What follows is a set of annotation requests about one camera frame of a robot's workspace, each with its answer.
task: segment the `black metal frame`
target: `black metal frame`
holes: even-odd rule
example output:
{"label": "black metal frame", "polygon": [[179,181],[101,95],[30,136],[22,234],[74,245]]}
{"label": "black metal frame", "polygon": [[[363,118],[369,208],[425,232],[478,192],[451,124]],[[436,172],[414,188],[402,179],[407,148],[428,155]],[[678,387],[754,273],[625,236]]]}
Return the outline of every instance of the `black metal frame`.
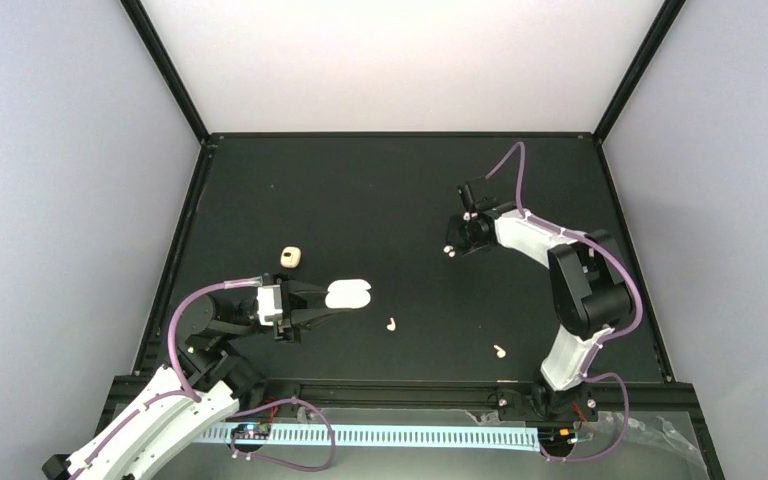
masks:
{"label": "black metal frame", "polygon": [[[186,117],[196,138],[201,144],[195,172],[187,190],[187,195],[181,211],[178,225],[172,240],[169,254],[163,268],[157,294],[152,304],[148,322],[140,342],[137,359],[134,365],[134,375],[116,377],[108,394],[104,410],[98,424],[101,431],[117,413],[117,407],[127,405],[145,387],[151,377],[160,355],[161,329],[163,320],[167,317],[168,304],[175,283],[181,256],[189,237],[190,229],[195,218],[195,212],[201,197],[207,174],[212,163],[212,151],[217,142],[224,136],[249,136],[259,134],[223,133],[210,135],[202,122],[195,105],[184,87],[183,81],[178,75],[172,60],[167,54],[157,31],[151,24],[148,14],[140,0],[121,0],[123,7],[134,23],[137,32],[143,39],[149,53],[152,56],[158,70],[166,81],[169,89],[178,102],[182,113]],[[613,184],[608,163],[602,150],[602,143],[628,102],[635,86],[640,81],[646,67],[652,60],[658,46],[669,31],[670,26],[678,15],[684,0],[665,0],[646,37],[629,66],[622,82],[618,86],[610,104],[605,110],[602,119],[592,134],[592,140],[596,147],[599,160],[604,170],[605,178],[611,191],[614,206],[618,212],[622,235],[631,252],[631,267],[640,279],[640,289],[644,299],[645,308],[655,332],[655,355],[661,362],[665,383],[654,384],[629,384],[629,396],[632,407],[637,411],[683,411],[690,415],[696,439],[703,453],[708,473],[713,479],[722,479],[723,471],[717,459],[705,418],[699,406],[696,392],[693,386],[686,383],[673,381],[672,367],[664,348],[663,338],[655,320],[649,295],[643,282],[640,264],[631,238],[625,217],[622,214],[616,188]],[[275,137],[298,136],[299,134],[268,134]],[[346,133],[322,133],[320,135],[340,135]],[[380,135],[394,135],[393,133],[381,133]],[[451,135],[460,136],[463,133],[413,133],[413,135]],[[553,133],[555,136],[581,136],[585,133]],[[510,419],[528,419],[530,425],[551,426],[553,422],[546,422],[531,417],[530,411],[519,409],[522,402],[517,397],[530,391],[529,383],[505,383],[505,384],[465,384],[465,383],[394,383],[394,382],[295,382],[269,380],[267,394],[273,396],[297,395],[313,403],[330,407],[369,407],[369,408],[459,408],[474,412],[497,410],[500,416]],[[622,397],[618,386],[613,384],[593,385],[588,390],[600,406],[600,409],[622,410]],[[505,398],[507,405],[499,407],[499,400]],[[292,408],[284,414],[293,414]]]}

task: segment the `white wall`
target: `white wall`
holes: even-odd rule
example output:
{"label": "white wall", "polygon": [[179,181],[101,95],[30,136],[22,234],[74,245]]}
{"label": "white wall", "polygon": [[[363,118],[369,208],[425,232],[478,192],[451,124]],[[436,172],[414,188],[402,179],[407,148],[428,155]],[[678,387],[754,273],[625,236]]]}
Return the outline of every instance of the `white wall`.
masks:
{"label": "white wall", "polygon": [[0,478],[91,438],[197,152],[119,2],[0,2]]}
{"label": "white wall", "polygon": [[661,3],[144,1],[212,132],[589,132]]}
{"label": "white wall", "polygon": [[726,478],[768,478],[768,2],[687,2],[606,150]]}

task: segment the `black mat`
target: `black mat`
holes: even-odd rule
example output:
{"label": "black mat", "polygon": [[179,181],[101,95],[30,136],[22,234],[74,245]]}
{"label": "black mat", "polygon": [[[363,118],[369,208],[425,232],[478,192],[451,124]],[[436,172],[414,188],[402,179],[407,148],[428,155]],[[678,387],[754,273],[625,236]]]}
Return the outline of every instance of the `black mat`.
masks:
{"label": "black mat", "polygon": [[[458,259],[442,251],[449,216],[462,212],[455,185],[485,174],[517,138],[226,136],[213,153],[169,312],[204,285],[281,271],[281,250],[293,245],[302,250],[296,278],[324,286],[363,278],[372,303],[306,332],[302,345],[240,340],[265,375],[531,380],[559,326],[548,271],[502,248]],[[628,258],[592,139],[524,138],[525,205],[560,225],[607,229]],[[494,177],[503,200],[513,199],[516,160]],[[390,317],[395,332],[386,329]],[[648,319],[609,343],[592,371],[661,381]]]}

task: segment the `white backdrop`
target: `white backdrop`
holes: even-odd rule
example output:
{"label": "white backdrop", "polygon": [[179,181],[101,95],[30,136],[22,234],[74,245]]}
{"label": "white backdrop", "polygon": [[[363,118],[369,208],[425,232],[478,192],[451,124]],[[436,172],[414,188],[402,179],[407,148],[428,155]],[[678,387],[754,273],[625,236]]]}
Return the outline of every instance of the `white backdrop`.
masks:
{"label": "white backdrop", "polygon": [[660,0],[144,0],[211,132],[592,131]]}

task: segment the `white measuring strip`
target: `white measuring strip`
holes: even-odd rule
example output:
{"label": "white measuring strip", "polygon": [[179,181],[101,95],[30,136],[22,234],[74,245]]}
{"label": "white measuring strip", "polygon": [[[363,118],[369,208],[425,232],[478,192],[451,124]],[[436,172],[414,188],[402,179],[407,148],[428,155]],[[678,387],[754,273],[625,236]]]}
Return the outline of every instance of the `white measuring strip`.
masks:
{"label": "white measuring strip", "polygon": [[[218,423],[194,443],[231,442],[231,431],[241,423]],[[410,425],[332,425],[337,446],[491,448],[537,452],[536,428],[426,427]],[[266,440],[238,439],[237,445],[330,445],[325,425],[277,423]]]}

